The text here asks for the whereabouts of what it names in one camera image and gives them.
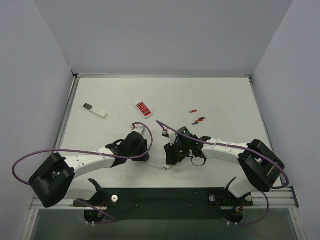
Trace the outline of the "white grey-faced remote control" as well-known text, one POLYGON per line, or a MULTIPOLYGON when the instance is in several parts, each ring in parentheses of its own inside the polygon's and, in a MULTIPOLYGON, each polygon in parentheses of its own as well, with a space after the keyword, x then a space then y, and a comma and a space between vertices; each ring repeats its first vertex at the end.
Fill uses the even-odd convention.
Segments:
POLYGON ((151 155, 149 160, 147 161, 147 165, 153 168, 167 171, 170 169, 170 166, 167 165, 166 159, 167 158, 165 154, 151 155))

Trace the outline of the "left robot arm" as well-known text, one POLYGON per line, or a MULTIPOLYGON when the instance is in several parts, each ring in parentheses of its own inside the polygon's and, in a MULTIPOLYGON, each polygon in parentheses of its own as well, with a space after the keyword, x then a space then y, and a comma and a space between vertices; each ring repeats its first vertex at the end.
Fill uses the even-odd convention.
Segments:
POLYGON ((72 181, 90 172, 114 168, 127 160, 145 162, 150 158, 148 141, 142 133, 132 131, 125 139, 108 144, 97 154, 64 157, 51 154, 30 177, 28 183, 45 208, 58 204, 66 195, 72 181))

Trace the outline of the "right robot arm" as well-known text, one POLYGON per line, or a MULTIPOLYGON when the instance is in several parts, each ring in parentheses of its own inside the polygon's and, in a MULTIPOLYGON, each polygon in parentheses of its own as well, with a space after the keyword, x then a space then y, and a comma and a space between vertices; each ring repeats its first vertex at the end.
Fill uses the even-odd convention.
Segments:
POLYGON ((226 186, 235 199, 252 191, 269 192, 284 173, 282 161, 257 139, 250 143, 228 143, 209 136, 198 138, 187 127, 177 131, 164 130, 162 135, 169 139, 164 146, 165 163, 169 166, 175 166, 185 158, 200 158, 205 162, 216 159, 241 166, 244 175, 235 177, 226 186))

